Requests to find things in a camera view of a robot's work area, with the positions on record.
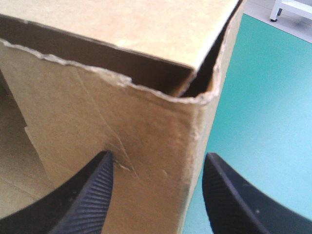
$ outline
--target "box side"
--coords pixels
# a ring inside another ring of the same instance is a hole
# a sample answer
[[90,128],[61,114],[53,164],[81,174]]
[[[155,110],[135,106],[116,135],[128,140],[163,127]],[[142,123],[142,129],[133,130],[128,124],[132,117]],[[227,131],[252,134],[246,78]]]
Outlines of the box side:
[[241,13],[225,34],[211,102],[168,97],[121,74],[1,41],[0,69],[56,186],[99,151],[114,152],[104,233],[181,232]]

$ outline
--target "dark gap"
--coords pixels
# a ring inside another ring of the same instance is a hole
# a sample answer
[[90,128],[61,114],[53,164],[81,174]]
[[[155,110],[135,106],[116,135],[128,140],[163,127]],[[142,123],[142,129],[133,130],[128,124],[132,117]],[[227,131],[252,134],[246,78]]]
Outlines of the dark gap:
[[230,20],[232,19],[233,15],[237,11],[238,7],[242,3],[240,0],[235,9],[232,11],[230,17],[228,18],[226,24],[223,26],[223,29],[217,39],[215,40],[211,50],[208,52],[204,62],[202,63],[196,78],[190,84],[189,89],[182,95],[182,97],[196,97],[201,93],[205,93],[207,91],[208,85],[211,81],[213,68],[216,62],[216,58],[219,54],[221,44],[223,42],[225,31],[229,25]]
[[10,88],[8,86],[8,84],[6,83],[6,80],[3,77],[3,74],[0,70],[0,92],[5,94],[5,95],[12,95]]
[[131,77],[134,84],[169,95],[180,90],[193,75],[192,68],[181,64],[1,14],[0,38],[42,54],[124,74]]

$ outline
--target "green floor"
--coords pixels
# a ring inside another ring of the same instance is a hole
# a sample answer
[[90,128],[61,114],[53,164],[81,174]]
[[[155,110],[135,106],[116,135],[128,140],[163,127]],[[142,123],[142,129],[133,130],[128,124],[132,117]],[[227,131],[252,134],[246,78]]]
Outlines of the green floor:
[[[312,44],[243,16],[207,151],[312,219]],[[201,178],[183,234],[212,234]]]

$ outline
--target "cardboard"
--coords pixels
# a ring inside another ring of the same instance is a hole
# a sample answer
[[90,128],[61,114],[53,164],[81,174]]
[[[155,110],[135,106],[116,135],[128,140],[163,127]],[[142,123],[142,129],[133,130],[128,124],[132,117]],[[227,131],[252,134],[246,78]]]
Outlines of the cardboard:
[[53,190],[25,126],[13,97],[0,85],[0,218]]

